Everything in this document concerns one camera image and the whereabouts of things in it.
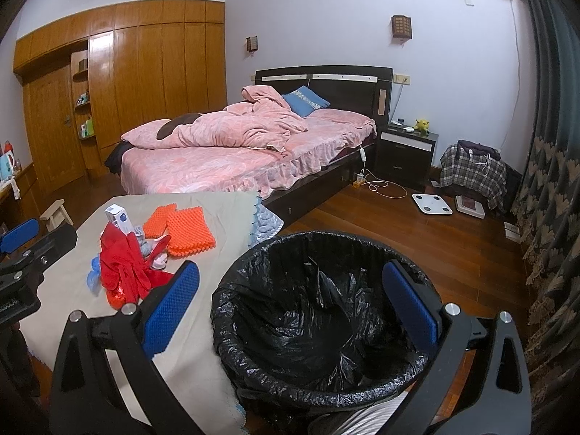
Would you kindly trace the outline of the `grey sock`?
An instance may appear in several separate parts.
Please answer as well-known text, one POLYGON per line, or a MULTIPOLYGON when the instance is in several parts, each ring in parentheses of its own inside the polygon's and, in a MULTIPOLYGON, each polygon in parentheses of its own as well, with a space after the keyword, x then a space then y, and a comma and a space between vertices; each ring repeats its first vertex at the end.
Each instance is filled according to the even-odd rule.
POLYGON ((144 258, 147 258, 152 253, 153 245, 145 238, 145 232, 142 229, 142 226, 136 226, 134 232, 141 254, 144 258))

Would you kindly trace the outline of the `black garment on bed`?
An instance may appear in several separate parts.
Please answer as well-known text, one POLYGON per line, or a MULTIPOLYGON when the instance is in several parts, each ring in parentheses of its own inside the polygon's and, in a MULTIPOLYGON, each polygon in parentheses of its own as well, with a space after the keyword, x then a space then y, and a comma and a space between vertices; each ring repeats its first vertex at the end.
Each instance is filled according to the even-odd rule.
POLYGON ((123 155, 134 146, 128 142, 121 140, 109 153, 104 161, 104 166, 113 175, 120 175, 122 171, 122 158, 123 155))

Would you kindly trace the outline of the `blue plastic bag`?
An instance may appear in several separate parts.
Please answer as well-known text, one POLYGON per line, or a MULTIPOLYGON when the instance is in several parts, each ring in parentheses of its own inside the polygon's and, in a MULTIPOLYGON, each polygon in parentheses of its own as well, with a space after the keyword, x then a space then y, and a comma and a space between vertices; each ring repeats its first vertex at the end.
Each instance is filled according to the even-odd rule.
POLYGON ((102 288, 100 276, 101 276, 100 256, 97 255, 95 258, 91 259, 90 271, 87 274, 87 280, 86 280, 87 288, 96 297, 99 295, 100 290, 102 288))

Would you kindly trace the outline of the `black white nightstand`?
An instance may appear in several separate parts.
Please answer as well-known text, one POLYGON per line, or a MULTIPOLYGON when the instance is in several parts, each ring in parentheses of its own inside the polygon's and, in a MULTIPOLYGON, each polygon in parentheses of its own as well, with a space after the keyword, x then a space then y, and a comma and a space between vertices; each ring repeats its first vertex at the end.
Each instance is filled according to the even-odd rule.
POLYGON ((438 139, 435 133, 406 132, 392 125, 379 129, 374 172, 384 180, 425 191, 438 139))

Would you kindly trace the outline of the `red plastic bag ball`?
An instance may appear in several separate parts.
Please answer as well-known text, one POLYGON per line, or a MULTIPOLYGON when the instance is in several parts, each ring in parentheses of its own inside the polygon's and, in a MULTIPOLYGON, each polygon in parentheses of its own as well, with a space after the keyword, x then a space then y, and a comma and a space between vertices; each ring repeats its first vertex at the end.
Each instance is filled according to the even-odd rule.
POLYGON ((117 287, 114 290, 107 289, 106 299, 109 305, 115 310, 120 310, 122 306, 126 303, 126 296, 121 287, 117 287))

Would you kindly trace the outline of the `small orange foam net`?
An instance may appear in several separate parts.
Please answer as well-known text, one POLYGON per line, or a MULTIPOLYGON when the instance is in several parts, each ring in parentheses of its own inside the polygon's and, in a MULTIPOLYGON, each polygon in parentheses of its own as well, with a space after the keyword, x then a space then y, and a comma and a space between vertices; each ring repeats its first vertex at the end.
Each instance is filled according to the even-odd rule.
POLYGON ((142 231, 147 239, 158 239, 165 234, 167 221, 170 214, 177 210, 176 203, 160 205, 155 208, 152 215, 149 216, 145 224, 142 225, 142 231))

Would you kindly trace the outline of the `white blue carton box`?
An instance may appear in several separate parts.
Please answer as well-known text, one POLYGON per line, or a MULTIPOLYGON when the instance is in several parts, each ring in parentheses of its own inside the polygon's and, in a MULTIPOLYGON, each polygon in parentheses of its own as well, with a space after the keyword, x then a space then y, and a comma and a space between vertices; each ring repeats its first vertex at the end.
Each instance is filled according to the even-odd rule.
POLYGON ((105 209, 104 213, 107 220, 123 234, 128 235, 135 232, 129 214, 124 207, 117 204, 111 204, 105 209))

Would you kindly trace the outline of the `plaid cloth covered chair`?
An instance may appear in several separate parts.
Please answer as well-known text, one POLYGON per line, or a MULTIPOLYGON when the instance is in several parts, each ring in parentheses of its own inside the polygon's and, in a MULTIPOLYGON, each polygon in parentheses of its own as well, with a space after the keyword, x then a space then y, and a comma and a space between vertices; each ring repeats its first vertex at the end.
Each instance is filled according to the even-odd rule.
POLYGON ((439 184, 456 185, 483 195, 488 208, 502 208, 507 193, 506 165, 493 147, 458 140, 445 149, 440 158, 439 184))

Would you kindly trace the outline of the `large orange foam net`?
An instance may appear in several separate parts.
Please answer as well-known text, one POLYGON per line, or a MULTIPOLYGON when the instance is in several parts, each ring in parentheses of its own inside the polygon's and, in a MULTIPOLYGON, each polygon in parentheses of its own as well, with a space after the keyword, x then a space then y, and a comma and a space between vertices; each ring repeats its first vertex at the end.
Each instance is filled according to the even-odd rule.
POLYGON ((167 218, 167 234, 170 236, 167 252, 172 257, 187 257, 216 247, 200 206, 171 212, 167 218))

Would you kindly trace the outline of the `red cloth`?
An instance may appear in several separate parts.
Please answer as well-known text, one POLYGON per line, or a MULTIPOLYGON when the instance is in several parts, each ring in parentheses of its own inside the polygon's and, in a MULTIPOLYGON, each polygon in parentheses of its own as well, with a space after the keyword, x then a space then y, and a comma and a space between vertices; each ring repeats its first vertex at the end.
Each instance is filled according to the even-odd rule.
POLYGON ((111 223, 103 230, 100 247, 101 285, 105 292, 121 287, 126 303, 138 303, 173 277, 172 273, 151 269, 149 259, 141 254, 135 234, 125 235, 111 223))

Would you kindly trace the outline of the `small white stool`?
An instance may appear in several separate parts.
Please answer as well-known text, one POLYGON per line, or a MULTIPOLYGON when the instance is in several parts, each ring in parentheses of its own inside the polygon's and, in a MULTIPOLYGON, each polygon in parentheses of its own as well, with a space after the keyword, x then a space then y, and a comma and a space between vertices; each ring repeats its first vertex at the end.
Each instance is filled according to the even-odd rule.
POLYGON ((74 222, 65 207, 64 199, 57 199, 50 205, 39 219, 44 223, 48 232, 57 229, 61 224, 73 226, 74 222))

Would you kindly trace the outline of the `yellow plush toy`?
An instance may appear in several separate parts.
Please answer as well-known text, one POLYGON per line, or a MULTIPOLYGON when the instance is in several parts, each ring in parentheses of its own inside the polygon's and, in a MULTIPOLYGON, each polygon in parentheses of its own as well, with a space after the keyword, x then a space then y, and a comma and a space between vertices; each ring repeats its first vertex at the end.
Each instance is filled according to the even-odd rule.
POLYGON ((427 119, 417 119, 414 131, 420 133, 422 136, 427 136, 430 133, 430 121, 427 119))

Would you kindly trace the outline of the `pink sock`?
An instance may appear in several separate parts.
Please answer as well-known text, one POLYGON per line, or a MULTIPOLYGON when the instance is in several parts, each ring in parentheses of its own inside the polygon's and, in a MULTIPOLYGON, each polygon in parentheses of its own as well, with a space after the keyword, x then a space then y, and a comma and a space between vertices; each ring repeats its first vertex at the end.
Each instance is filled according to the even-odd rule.
POLYGON ((152 252, 149 255, 149 267, 156 271, 163 271, 168 262, 168 253, 165 250, 161 252, 152 252))

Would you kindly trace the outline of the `bed with pink sheet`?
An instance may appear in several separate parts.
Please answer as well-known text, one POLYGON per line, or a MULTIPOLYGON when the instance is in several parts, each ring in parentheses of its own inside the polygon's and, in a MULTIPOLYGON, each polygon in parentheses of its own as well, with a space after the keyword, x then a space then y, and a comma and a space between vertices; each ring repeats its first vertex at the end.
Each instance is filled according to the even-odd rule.
MULTIPOLYGON (((173 128, 186 113, 171 119, 173 128)), ((303 118, 284 151, 247 147, 180 147, 128 150, 117 175, 127 194, 253 191, 292 224, 349 184, 358 184, 376 151, 377 123, 330 106, 303 118)))

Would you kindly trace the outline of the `black headboard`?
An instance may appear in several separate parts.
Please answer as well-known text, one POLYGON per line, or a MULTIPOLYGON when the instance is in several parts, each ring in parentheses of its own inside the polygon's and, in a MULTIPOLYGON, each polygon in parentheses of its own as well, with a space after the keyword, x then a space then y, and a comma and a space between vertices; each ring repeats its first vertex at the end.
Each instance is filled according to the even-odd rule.
POLYGON ((268 84, 280 94, 309 87, 330 107, 364 114, 388 125, 394 70, 358 65, 316 65, 258 70, 255 84, 268 84))

